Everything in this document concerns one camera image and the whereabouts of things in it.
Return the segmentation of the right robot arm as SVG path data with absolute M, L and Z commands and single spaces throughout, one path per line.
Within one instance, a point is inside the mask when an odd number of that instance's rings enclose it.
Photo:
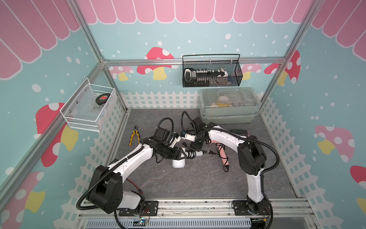
M 234 150 L 238 154 L 240 168 L 247 175 L 247 211 L 258 215 L 267 208 L 269 215 L 272 215 L 272 206 L 264 190 L 264 174 L 276 169 L 280 163 L 279 154 L 273 147 L 259 141 L 254 135 L 241 135 L 212 122 L 205 124 L 200 118 L 192 119 L 186 111 L 182 112 L 181 128 L 184 138 L 191 141 L 190 148 L 194 151 L 200 151 L 204 143 L 214 141 Z M 268 168 L 263 147 L 270 149 L 276 158 L 275 163 Z

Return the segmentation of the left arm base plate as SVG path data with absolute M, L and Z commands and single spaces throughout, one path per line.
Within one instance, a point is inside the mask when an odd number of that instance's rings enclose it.
M 137 209 L 121 209 L 118 210 L 119 216 L 123 217 L 139 217 L 139 216 L 157 216 L 159 201 L 145 201 L 140 204 Z

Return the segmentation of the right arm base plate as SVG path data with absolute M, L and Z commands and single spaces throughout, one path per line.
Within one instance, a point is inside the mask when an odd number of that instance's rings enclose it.
M 233 200 L 231 207 L 236 216 L 269 216 L 270 204 L 263 199 L 259 203 L 252 200 Z

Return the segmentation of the black magenta hair dryer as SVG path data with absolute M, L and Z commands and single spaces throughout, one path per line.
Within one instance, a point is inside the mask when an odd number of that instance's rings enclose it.
M 230 131 L 236 135 L 245 136 L 245 137 L 249 136 L 248 131 L 245 129 L 232 129 Z

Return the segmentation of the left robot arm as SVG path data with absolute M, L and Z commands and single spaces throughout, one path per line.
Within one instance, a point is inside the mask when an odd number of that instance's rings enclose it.
M 186 158 L 186 153 L 176 146 L 180 140 L 178 133 L 157 126 L 151 137 L 141 140 L 125 157 L 95 169 L 88 189 L 76 203 L 76 209 L 101 209 L 107 214 L 127 210 L 142 215 L 147 209 L 144 196 L 140 192 L 124 191 L 124 182 L 140 165 L 153 157 L 171 160 Z

